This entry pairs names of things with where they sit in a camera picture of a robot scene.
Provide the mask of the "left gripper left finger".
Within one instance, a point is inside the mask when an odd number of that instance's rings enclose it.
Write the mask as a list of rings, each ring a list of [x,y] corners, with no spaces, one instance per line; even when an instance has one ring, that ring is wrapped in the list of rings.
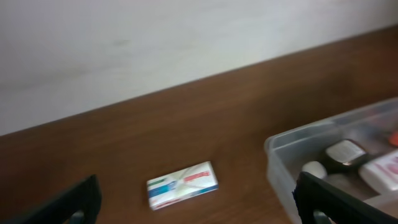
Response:
[[[39,207],[4,220],[6,224],[95,224],[102,194],[96,175],[91,175]]]

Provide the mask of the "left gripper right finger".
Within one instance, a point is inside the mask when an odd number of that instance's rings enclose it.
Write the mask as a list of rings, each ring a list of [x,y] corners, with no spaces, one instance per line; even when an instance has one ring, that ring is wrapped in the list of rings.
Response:
[[[302,223],[397,224],[390,216],[308,172],[301,172],[292,192]]]

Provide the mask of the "dark syrup bottle white cap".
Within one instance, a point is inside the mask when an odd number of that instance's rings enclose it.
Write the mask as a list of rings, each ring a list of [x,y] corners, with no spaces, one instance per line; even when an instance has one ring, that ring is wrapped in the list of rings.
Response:
[[[330,175],[354,172],[377,156],[358,142],[344,139],[326,147],[314,160],[304,164],[301,171],[326,179]]]

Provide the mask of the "clear white sanitizer bottle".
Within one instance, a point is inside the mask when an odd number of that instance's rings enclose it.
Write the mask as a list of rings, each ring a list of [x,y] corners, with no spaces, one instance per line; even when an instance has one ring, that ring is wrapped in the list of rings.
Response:
[[[359,175],[380,194],[397,191],[397,150],[364,164]]]

